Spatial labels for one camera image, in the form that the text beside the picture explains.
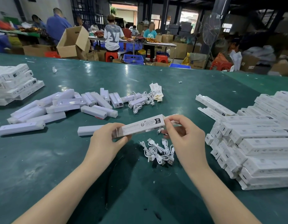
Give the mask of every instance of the forearm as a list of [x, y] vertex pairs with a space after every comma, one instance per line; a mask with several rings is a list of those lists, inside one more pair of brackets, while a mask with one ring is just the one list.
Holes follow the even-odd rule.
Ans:
[[187, 174], [202, 195], [208, 211], [216, 224], [260, 223], [209, 168], [188, 170]]
[[14, 223], [66, 223], [88, 188], [104, 171], [102, 166], [82, 163]]

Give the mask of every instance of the standing fan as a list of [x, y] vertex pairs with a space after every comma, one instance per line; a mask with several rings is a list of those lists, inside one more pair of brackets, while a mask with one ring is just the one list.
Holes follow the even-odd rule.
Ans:
[[206, 45], [209, 46], [210, 54], [211, 54], [211, 47], [216, 42], [220, 30], [221, 30], [220, 15], [217, 13], [211, 13], [209, 17], [206, 18], [202, 30], [203, 41]]

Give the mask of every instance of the person in red shirt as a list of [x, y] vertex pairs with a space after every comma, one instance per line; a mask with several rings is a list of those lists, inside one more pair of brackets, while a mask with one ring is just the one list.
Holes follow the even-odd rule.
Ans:
[[129, 24], [127, 23], [125, 25], [125, 28], [123, 29], [124, 37], [131, 38], [131, 30], [129, 29]]

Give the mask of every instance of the red shirt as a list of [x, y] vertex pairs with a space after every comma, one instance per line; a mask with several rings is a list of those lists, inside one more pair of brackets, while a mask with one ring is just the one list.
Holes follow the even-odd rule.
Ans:
[[123, 29], [124, 37], [131, 38], [131, 31], [128, 28]]

